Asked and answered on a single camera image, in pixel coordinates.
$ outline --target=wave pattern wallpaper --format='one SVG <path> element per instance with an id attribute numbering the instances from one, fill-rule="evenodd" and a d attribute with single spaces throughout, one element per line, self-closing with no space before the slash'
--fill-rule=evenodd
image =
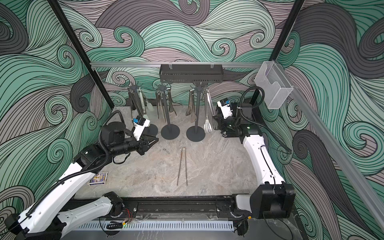
<path id="1" fill-rule="evenodd" d="M 384 1 L 306 5 L 278 62 L 384 200 L 383 17 Z M 279 110 L 265 105 L 260 110 L 265 123 L 294 150 L 292 156 L 270 154 L 297 190 L 295 204 L 309 238 L 384 239 L 295 100 L 288 98 Z"/>
<path id="2" fill-rule="evenodd" d="M 269 59 L 294 0 L 59 2 L 91 61 L 262 62 Z M 155 99 L 158 68 L 98 71 L 115 105 L 127 105 L 127 87 L 134 83 Z M 226 69 L 225 83 L 210 86 L 211 97 L 238 100 L 257 71 Z M 190 84 L 171 88 L 172 100 L 187 105 Z"/>
<path id="3" fill-rule="evenodd" d="M 0 233 L 96 140 L 110 112 L 68 42 L 46 0 L 0 2 Z"/>

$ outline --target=gray marble surface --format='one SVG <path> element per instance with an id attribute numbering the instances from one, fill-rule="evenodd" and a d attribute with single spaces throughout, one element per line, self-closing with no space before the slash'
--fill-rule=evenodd
<path id="1" fill-rule="evenodd" d="M 186 106 L 175 106 L 177 116 L 170 114 L 172 124 L 180 128 L 180 135 L 174 140 L 165 140 L 160 131 L 165 122 L 157 119 L 157 113 L 148 112 L 151 123 L 159 133 L 156 143 L 144 156 L 132 152 L 121 165 L 113 163 L 105 166 L 108 171 L 104 185 L 81 187 L 76 198 L 100 197 L 114 191 L 121 197 L 153 196 L 196 196 L 230 195 L 233 193 L 252 193 L 256 188 L 256 174 L 252 162 L 239 138 L 224 138 L 220 131 L 213 130 L 206 134 L 201 142 L 187 139 L 187 129 L 194 125 L 190 116 L 185 116 Z M 123 113 L 127 128 L 132 128 L 129 107 L 115 107 Z M 200 108 L 199 126 L 204 126 L 204 106 Z M 188 186 L 185 182 L 184 157 L 179 172 L 181 148 L 186 147 Z M 116 162 L 123 161 L 125 155 L 115 157 Z"/>

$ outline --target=clear plastic box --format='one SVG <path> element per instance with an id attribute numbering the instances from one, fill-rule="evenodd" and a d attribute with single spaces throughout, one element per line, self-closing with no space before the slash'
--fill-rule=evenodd
<path id="1" fill-rule="evenodd" d="M 255 84 L 264 89 L 264 102 L 268 109 L 279 109 L 293 90 L 284 68 L 273 61 L 263 62 Z"/>

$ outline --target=metal base plate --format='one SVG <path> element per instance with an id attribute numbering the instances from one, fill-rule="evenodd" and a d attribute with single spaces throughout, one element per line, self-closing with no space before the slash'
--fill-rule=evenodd
<path id="1" fill-rule="evenodd" d="M 176 126 L 174 124 L 171 124 L 170 126 L 165 125 L 161 129 L 161 136 L 167 140 L 175 139 L 179 136 L 179 134 L 180 134 L 180 129 L 178 126 Z"/>
<path id="2" fill-rule="evenodd" d="M 192 142 L 200 142 L 205 138 L 204 129 L 201 127 L 197 127 L 197 132 L 195 131 L 195 126 L 192 126 L 187 129 L 187 138 Z"/>
<path id="3" fill-rule="evenodd" d="M 149 135 L 155 137 L 159 133 L 159 130 L 156 125 L 150 124 L 149 127 L 145 127 L 143 130 L 143 135 Z"/>

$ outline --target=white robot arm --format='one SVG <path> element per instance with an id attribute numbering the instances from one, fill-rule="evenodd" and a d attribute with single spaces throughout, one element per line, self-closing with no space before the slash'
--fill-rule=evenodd
<path id="1" fill-rule="evenodd" d="M 122 122 L 111 122 L 102 127 L 100 136 L 104 147 L 110 154 L 105 165 L 111 163 L 112 158 L 120 154 L 137 151 L 140 155 L 144 155 L 159 140 L 152 136 L 142 137 L 144 127 L 149 126 L 149 120 L 138 118 L 134 124 L 136 128 L 133 133 L 125 128 L 123 119 Z M 99 166 L 99 162 L 103 161 L 105 156 L 99 142 L 85 147 L 74 158 L 74 162 L 70 164 L 59 180 L 82 170 Z M 33 204 L 20 214 L 11 214 L 5 219 L 7 229 L 16 234 L 15 239 L 18 240 L 58 240 L 71 230 L 95 218 L 106 215 L 119 217 L 124 204 L 114 192 L 106 193 L 96 201 L 76 209 L 60 212 L 80 187 L 89 182 L 99 170 L 69 178 L 51 192 L 47 192 L 39 204 Z"/>
<path id="2" fill-rule="evenodd" d="M 241 113 L 237 104 L 230 103 L 228 99 L 218 101 L 217 106 L 215 119 L 222 135 L 240 138 L 257 176 L 255 192 L 236 195 L 236 207 L 249 211 L 257 219 L 287 218 L 293 206 L 295 190 L 276 170 L 260 128 L 243 117 L 245 114 L 251 118 L 252 106 L 243 104 Z"/>

